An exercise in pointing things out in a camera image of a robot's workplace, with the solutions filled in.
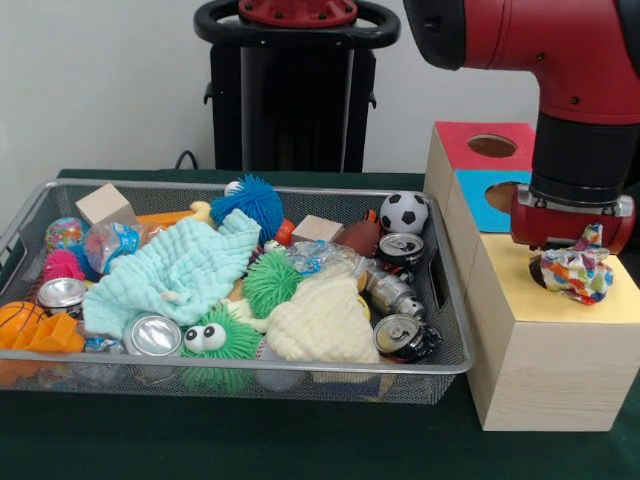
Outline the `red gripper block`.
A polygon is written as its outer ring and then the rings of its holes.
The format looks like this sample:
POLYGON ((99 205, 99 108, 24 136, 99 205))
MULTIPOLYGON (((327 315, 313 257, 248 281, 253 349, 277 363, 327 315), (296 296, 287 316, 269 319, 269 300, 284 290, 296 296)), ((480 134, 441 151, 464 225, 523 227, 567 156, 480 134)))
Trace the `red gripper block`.
POLYGON ((511 201, 511 237, 532 250, 574 245, 589 225, 603 227, 601 245, 612 254, 620 253, 631 238, 636 222, 636 203, 621 197, 611 207, 580 208, 526 197, 511 201))

